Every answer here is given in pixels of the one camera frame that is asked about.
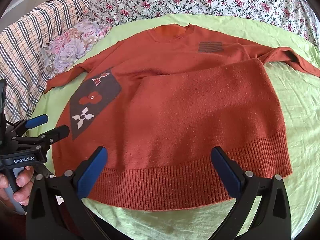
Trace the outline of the person left hand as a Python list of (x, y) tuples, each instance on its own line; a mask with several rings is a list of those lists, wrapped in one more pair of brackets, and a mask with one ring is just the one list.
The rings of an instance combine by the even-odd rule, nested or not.
[[(13, 198), (23, 206), (27, 206), (29, 203), (31, 189), (33, 187), (33, 174), (34, 168), (32, 166), (26, 166), (16, 178), (16, 183), (20, 189), (14, 193)], [(5, 192), (5, 189), (8, 186), (9, 181), (7, 177), (4, 174), (1, 174), (1, 202), (9, 209), (14, 210), (14, 205), (10, 202), (9, 197)]]

